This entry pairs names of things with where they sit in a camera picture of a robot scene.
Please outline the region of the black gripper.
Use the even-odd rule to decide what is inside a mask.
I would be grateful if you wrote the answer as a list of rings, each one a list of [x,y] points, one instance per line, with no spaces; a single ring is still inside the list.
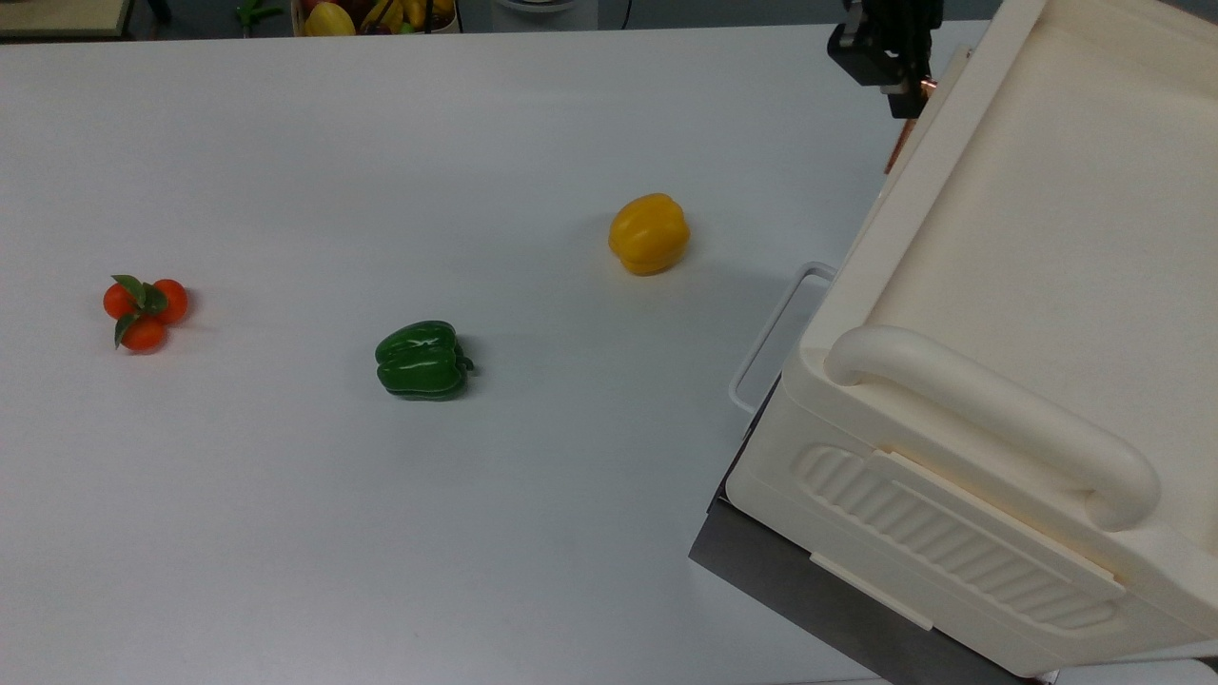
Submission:
[[[827,55],[861,87],[889,91],[895,119],[918,119],[931,100],[933,30],[943,1],[840,1]]]

